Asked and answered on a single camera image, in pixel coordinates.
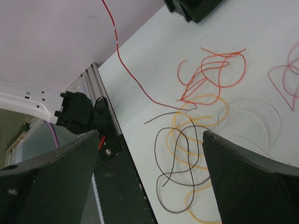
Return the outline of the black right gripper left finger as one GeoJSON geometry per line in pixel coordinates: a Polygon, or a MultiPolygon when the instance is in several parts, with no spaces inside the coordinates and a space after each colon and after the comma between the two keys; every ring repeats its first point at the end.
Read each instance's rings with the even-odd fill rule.
{"type": "Polygon", "coordinates": [[[2,224],[79,224],[98,155],[90,131],[50,152],[0,170],[2,224]]]}

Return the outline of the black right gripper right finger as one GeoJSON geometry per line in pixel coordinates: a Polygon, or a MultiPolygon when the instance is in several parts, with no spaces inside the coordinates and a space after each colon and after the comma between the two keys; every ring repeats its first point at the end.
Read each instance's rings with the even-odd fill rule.
{"type": "Polygon", "coordinates": [[[299,169],[243,148],[212,131],[203,151],[224,224],[297,224],[299,169]]]}

